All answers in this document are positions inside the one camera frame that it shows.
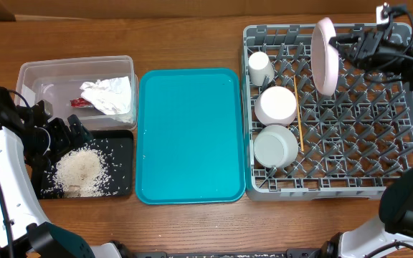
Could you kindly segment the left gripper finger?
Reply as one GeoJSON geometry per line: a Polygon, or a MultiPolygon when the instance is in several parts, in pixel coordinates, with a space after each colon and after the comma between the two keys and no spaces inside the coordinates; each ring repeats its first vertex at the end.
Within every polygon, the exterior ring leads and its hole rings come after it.
{"type": "Polygon", "coordinates": [[[53,139],[54,154],[64,154],[70,148],[70,137],[68,135],[68,127],[63,119],[55,118],[50,122],[50,133],[53,139]]]}
{"type": "Polygon", "coordinates": [[[94,139],[92,133],[80,122],[76,115],[67,118],[70,124],[69,138],[73,147],[80,147],[94,139]]]}

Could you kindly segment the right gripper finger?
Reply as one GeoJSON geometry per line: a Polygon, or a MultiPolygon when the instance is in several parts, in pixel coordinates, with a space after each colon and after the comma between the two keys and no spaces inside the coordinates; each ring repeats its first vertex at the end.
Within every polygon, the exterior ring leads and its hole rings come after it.
{"type": "Polygon", "coordinates": [[[353,65],[354,67],[357,67],[357,50],[355,48],[340,48],[338,50],[338,53],[340,54],[340,56],[345,59],[346,61],[348,61],[351,65],[353,65]]]}
{"type": "Polygon", "coordinates": [[[356,46],[364,38],[364,33],[352,33],[342,34],[331,37],[328,43],[335,48],[339,48],[341,45],[348,45],[350,47],[356,46]]]}

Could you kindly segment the pink plate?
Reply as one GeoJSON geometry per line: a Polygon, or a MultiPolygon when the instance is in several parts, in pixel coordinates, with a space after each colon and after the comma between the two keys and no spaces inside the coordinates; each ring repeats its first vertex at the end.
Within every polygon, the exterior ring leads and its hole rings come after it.
{"type": "Polygon", "coordinates": [[[338,81],[338,50],[329,44],[336,36],[333,22],[325,17],[313,29],[310,62],[313,82],[317,91],[325,96],[334,94],[338,81]]]}

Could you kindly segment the red snack wrapper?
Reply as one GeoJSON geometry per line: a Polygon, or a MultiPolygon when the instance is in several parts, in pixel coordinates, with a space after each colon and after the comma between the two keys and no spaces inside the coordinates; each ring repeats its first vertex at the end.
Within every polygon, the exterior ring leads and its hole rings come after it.
{"type": "Polygon", "coordinates": [[[70,105],[73,108],[94,108],[94,105],[91,102],[81,97],[71,100],[70,105]]]}

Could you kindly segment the white napkin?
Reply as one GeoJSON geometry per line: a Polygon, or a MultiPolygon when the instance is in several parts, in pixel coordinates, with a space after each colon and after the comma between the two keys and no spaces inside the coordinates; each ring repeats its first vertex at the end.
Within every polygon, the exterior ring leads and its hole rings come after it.
{"type": "Polygon", "coordinates": [[[121,115],[131,110],[132,87],[128,76],[84,82],[80,90],[81,98],[106,115],[121,115]]]}

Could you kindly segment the wooden chopstick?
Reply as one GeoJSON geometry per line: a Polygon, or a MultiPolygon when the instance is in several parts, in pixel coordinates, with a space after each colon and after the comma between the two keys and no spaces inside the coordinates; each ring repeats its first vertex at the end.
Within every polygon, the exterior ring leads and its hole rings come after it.
{"type": "Polygon", "coordinates": [[[298,86],[297,86],[297,77],[293,75],[293,87],[294,87],[294,95],[296,101],[296,114],[298,120],[298,132],[299,132],[299,141],[300,141],[300,149],[302,152],[305,151],[304,148],[304,140],[303,140],[303,132],[302,132],[302,123],[301,123],[301,116],[300,116],[300,106],[299,106],[299,99],[298,99],[298,86]]]}

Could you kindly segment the white cup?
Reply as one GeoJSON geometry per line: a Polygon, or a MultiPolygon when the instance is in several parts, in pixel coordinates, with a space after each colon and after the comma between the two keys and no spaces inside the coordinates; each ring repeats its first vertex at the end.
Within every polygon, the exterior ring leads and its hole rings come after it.
{"type": "Polygon", "coordinates": [[[268,55],[264,52],[255,52],[249,57],[250,82],[256,86],[263,86],[266,78],[269,84],[274,75],[273,65],[268,55]]]}

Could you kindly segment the pink small bowl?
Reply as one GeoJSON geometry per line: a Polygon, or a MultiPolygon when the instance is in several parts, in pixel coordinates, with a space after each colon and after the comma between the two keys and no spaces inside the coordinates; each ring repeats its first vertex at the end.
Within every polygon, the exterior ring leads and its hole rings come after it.
{"type": "Polygon", "coordinates": [[[287,88],[267,88],[255,102],[255,115],[263,125],[291,124],[296,116],[295,95],[287,88]]]}

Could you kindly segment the grey bowl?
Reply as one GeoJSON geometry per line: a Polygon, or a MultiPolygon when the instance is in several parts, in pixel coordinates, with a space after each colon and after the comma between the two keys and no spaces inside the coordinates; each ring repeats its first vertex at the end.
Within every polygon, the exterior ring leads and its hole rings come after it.
{"type": "Polygon", "coordinates": [[[293,133],[282,125],[269,125],[254,140],[256,160],[266,168],[285,168],[298,155],[298,141],[293,133]]]}

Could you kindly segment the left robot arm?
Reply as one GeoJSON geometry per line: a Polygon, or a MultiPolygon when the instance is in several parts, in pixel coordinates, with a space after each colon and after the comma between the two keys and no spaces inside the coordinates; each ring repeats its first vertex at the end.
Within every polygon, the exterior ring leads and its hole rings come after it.
{"type": "Polygon", "coordinates": [[[92,135],[76,115],[52,118],[46,102],[15,105],[11,93],[0,87],[0,257],[130,257],[120,242],[90,246],[49,221],[27,166],[44,169],[92,135]]]}

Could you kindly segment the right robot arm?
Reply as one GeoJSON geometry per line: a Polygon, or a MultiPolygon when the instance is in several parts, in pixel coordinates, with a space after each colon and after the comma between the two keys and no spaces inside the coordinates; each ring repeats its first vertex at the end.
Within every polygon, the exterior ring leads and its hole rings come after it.
{"type": "MultiPolygon", "coordinates": [[[[409,86],[406,101],[413,109],[413,31],[408,42],[390,42],[392,22],[409,16],[403,6],[386,5],[376,10],[376,26],[362,32],[337,35],[329,18],[321,19],[312,34],[312,68],[317,90],[333,94],[337,83],[338,57],[365,73],[391,75],[390,82],[409,86]]],[[[413,111],[409,116],[413,122],[413,111]]],[[[379,214],[365,224],[335,235],[320,257],[385,257],[401,248],[413,251],[413,167],[382,194],[379,214]]]]}

